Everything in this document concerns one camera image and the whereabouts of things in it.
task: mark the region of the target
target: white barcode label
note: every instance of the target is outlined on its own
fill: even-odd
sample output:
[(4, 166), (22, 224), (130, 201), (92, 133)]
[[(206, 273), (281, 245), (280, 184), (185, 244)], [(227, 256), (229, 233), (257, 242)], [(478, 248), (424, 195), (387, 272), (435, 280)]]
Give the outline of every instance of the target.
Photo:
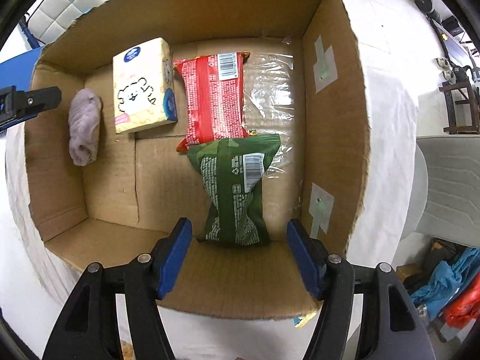
[(228, 52), (226, 54), (217, 54), (218, 60), (218, 79), (231, 80), (239, 77), (239, 69), (237, 65), (237, 53)]
[(245, 182), (245, 193), (249, 193), (256, 183), (262, 178), (265, 169), (263, 168), (263, 153), (250, 153), (243, 156), (243, 180)]

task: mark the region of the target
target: clear plastic tape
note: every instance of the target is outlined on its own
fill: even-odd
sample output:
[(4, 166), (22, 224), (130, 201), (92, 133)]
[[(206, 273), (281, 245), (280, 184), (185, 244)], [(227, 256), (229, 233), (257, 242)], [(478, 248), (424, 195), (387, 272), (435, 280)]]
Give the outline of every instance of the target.
[(244, 115), (248, 131), (279, 134), (282, 142), (266, 175), (277, 178), (294, 160), (293, 56), (252, 53), (244, 65)]

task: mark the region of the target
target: metal bolt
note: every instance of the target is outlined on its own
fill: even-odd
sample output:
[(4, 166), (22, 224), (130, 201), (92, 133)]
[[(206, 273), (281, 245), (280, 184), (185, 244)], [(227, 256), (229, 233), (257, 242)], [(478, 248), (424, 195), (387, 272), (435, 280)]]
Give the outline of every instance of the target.
[(152, 256), (150, 256), (148, 253), (141, 254), (138, 256), (137, 260), (139, 263), (147, 263), (152, 259)]
[(88, 267), (87, 267), (87, 270), (88, 272), (90, 273), (95, 273), (96, 271), (98, 271), (100, 269), (100, 264), (97, 263), (97, 262), (93, 262), (91, 263)]
[(386, 262), (381, 262), (378, 267), (382, 272), (385, 272), (386, 274), (392, 270), (392, 267), (390, 266), (390, 264), (387, 264)]
[(338, 254), (330, 254), (328, 255), (328, 261), (333, 264), (338, 264), (340, 261), (342, 261), (342, 258)]

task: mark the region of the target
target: brown wooden chair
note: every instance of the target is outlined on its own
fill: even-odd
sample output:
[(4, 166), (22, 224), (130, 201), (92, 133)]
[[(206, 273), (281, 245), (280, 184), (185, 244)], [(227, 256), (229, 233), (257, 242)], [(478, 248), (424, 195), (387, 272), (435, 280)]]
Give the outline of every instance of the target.
[[(451, 85), (448, 82), (444, 82), (443, 86), (438, 88), (440, 92), (443, 92), (445, 96), (445, 102), (447, 106), (448, 114), (448, 127), (443, 129), (444, 132), (452, 134), (479, 134), (480, 135), (480, 122), (479, 122), (479, 95), (477, 89), (472, 87), (469, 81), (458, 82)], [(465, 95), (462, 89), (466, 89), (468, 96)], [(452, 91), (458, 90), (464, 100), (453, 101)], [(455, 118), (455, 104), (469, 104), (470, 114), (472, 117), (471, 126), (457, 126), (457, 119)]]

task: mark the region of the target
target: purple cloth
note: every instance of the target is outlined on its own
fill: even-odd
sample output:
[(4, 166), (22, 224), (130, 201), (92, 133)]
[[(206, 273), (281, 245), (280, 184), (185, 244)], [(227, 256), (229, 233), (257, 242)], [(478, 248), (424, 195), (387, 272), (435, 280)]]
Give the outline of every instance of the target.
[(84, 167), (97, 159), (100, 110), (102, 102), (90, 89), (78, 91), (70, 104), (70, 157), (73, 163)]

